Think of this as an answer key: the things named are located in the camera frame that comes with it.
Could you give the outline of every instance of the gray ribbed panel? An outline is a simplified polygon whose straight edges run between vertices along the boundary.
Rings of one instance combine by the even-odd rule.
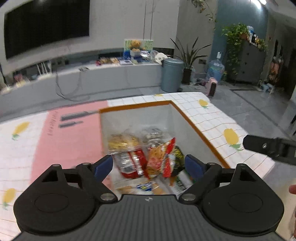
[[[68,234],[41,237],[22,233],[15,241],[283,241],[275,233],[237,237],[208,224],[197,207],[174,196],[124,195],[116,204],[102,205],[85,226]]]

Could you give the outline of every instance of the dark gray cabinet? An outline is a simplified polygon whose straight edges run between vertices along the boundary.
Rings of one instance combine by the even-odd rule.
[[[246,81],[257,84],[260,80],[266,53],[260,51],[256,46],[244,41],[243,49],[239,59],[237,75],[232,76],[233,80]]]

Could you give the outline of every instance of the trash can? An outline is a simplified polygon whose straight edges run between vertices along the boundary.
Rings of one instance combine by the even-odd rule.
[[[169,93],[177,92],[182,81],[182,69],[184,68],[183,61],[166,58],[163,60],[162,67],[161,89]]]

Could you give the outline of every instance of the human hand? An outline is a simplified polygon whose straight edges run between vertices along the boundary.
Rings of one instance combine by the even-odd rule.
[[[296,194],[296,185],[291,185],[289,186],[289,193]],[[294,225],[294,237],[296,238],[296,221]]]

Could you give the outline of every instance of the teal wall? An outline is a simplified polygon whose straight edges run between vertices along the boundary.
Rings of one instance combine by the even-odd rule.
[[[258,9],[251,0],[218,0],[216,20],[210,60],[216,58],[217,52],[225,53],[226,36],[221,35],[225,26],[234,23],[251,25],[259,38],[266,37],[268,12],[263,6]]]

